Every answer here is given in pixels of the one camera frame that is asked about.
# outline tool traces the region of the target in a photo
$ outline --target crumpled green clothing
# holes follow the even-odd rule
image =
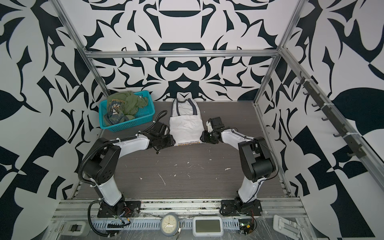
[[[139,108],[148,106],[148,99],[135,95],[131,91],[114,93],[107,98],[107,114],[104,122],[107,126],[135,118]]]

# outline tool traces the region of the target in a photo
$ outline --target clock face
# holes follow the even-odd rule
[[[179,221],[173,215],[166,215],[161,221],[161,229],[166,234],[174,233],[179,228]]]

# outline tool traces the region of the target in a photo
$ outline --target scratch mark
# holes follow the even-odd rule
[[[158,174],[160,177],[161,177],[161,175],[160,174]],[[161,180],[163,180],[163,183],[164,183],[164,186],[166,185],[166,183],[165,183],[165,181],[164,181],[164,179],[161,177]]]

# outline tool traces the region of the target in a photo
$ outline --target black and white patterned wall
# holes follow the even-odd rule
[[[271,57],[104,58],[95,65],[108,89],[151,93],[154,101],[253,100]]]
[[[103,98],[47,0],[0,4],[0,238],[42,233],[100,133]]]
[[[66,0],[91,51],[276,49],[297,0]],[[153,100],[253,100],[270,58],[97,59],[114,91]]]
[[[383,158],[383,1],[310,0],[288,49]],[[384,192],[279,62],[259,106],[294,194],[324,239],[382,239]]]

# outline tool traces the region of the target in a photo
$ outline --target teal plastic basket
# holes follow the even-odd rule
[[[149,92],[141,91],[134,94],[142,97],[147,97],[148,106],[144,108],[139,108],[139,111],[135,114],[135,119],[117,123],[111,126],[106,126],[104,122],[104,115],[107,114],[107,100],[104,100],[100,103],[99,121],[100,121],[101,129],[108,129],[111,132],[117,132],[117,131],[121,131],[130,127],[134,127],[134,126],[152,121],[153,115],[155,114],[155,106],[153,105],[153,101]]]

